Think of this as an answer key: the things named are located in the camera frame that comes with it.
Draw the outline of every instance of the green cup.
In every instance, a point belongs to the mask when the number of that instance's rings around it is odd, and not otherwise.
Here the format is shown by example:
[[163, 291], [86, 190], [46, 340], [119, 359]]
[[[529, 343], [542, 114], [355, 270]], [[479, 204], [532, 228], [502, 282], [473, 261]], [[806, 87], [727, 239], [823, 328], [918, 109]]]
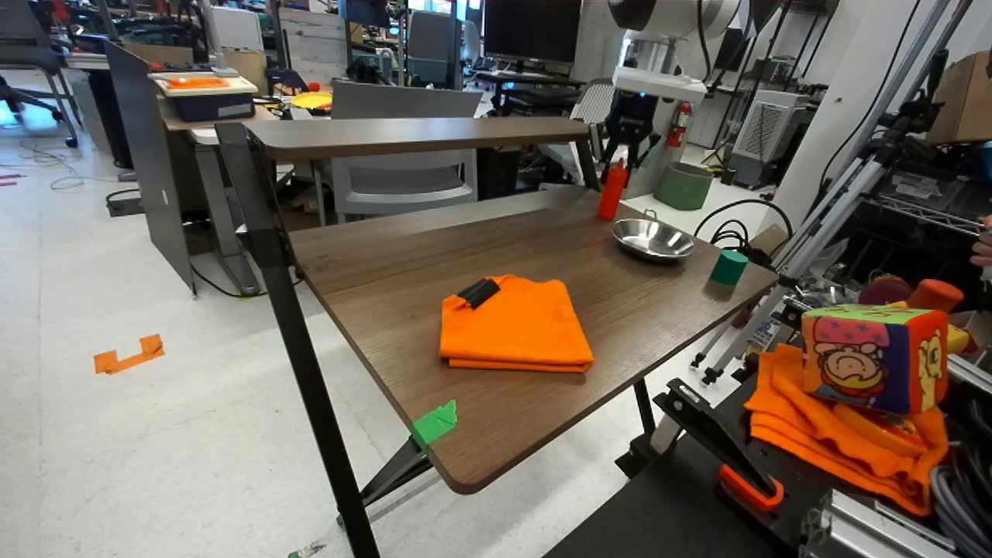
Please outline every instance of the green cup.
[[673, 166], [661, 173], [654, 198], [676, 210], [697, 210], [709, 197], [713, 173], [695, 166]]

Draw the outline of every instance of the cardboard box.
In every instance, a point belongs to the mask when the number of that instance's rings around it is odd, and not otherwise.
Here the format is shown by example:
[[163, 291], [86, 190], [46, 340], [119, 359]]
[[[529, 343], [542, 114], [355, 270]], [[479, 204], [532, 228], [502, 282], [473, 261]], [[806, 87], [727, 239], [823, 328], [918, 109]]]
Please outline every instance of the cardboard box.
[[929, 142], [992, 140], [992, 53], [974, 53], [944, 70], [934, 102], [941, 102]]

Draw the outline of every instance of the bottle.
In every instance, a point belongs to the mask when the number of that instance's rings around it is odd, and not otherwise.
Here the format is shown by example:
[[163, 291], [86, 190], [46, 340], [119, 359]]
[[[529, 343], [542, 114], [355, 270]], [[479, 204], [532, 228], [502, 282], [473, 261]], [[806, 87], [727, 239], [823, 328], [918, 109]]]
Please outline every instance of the bottle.
[[614, 163], [610, 170], [607, 170], [607, 179], [601, 184], [601, 191], [598, 191], [594, 221], [614, 221], [615, 217], [625, 178], [630, 178], [625, 166]]

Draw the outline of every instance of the white floor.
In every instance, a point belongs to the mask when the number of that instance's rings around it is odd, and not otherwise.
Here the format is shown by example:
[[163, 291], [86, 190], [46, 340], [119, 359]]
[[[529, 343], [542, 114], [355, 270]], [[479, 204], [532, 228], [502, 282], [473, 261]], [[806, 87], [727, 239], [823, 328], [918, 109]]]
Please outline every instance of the white floor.
[[[0, 173], [20, 173], [0, 186], [0, 556], [284, 558], [317, 541], [348, 556], [270, 301], [192, 297], [143, 217], [105, 215], [119, 190], [105, 155], [64, 149], [39, 111], [20, 128], [0, 109]], [[368, 481], [403, 424], [305, 284], [299, 297]], [[133, 354], [147, 331], [160, 359], [92, 374], [92, 354]], [[614, 458], [634, 435], [624, 393], [478, 497], [428, 476], [373, 510], [380, 556], [542, 556], [624, 486]]]

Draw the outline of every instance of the orange cloth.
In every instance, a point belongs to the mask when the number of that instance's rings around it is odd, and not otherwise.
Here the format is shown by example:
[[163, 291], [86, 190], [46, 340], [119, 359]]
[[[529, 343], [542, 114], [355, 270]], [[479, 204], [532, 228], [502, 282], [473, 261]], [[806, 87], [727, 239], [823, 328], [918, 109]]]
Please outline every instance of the orange cloth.
[[761, 354], [757, 392], [747, 399], [749, 437], [770, 443], [864, 493], [887, 497], [898, 510], [925, 519], [929, 472], [947, 452], [938, 408], [911, 416], [911, 428], [925, 448], [920, 456], [893, 452], [871, 443], [833, 408], [802, 392], [802, 351], [777, 349]]
[[441, 304], [441, 359], [456, 370], [585, 373], [593, 351], [565, 282], [495, 276], [500, 291], [472, 308]]

